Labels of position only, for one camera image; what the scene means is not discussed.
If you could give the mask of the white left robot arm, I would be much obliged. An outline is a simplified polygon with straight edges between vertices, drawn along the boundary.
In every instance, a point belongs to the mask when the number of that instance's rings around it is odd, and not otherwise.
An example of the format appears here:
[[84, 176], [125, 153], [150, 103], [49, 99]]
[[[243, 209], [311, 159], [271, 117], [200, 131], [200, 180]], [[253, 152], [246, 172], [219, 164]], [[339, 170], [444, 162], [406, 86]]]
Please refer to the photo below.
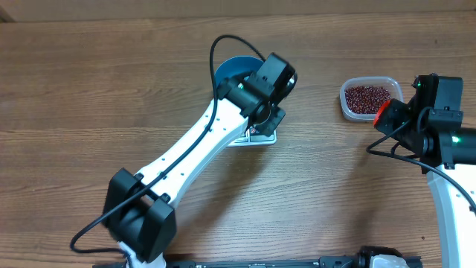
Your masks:
[[250, 127], [274, 134], [285, 116], [278, 104], [297, 73], [282, 57], [232, 57], [214, 72], [217, 100], [162, 156], [137, 173], [120, 169], [110, 180], [104, 226], [125, 253], [126, 267], [165, 267], [176, 235], [175, 209], [198, 175]]

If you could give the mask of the orange measuring scoop blue handle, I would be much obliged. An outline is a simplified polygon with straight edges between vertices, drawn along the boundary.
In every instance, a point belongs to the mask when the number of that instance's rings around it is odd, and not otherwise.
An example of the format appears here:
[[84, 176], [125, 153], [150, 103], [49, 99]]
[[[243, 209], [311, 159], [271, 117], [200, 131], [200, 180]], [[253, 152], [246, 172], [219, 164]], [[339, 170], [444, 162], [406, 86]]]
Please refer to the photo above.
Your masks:
[[378, 124], [379, 122], [379, 119], [380, 119], [380, 116], [382, 115], [382, 113], [388, 108], [388, 106], [390, 105], [391, 103], [391, 99], [385, 101], [380, 107], [379, 107], [379, 110], [377, 111], [376, 113], [376, 116], [373, 120], [373, 126], [376, 127], [376, 125]]

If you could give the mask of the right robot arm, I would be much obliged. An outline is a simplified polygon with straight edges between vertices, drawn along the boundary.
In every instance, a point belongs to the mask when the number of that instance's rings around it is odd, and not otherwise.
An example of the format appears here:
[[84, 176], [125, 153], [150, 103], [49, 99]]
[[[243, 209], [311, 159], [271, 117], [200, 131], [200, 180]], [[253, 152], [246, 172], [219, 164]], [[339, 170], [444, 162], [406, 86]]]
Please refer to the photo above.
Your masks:
[[411, 152], [383, 156], [421, 167], [434, 200], [443, 267], [475, 266], [475, 129], [462, 125], [463, 80], [420, 75], [408, 103], [386, 101], [373, 126]]

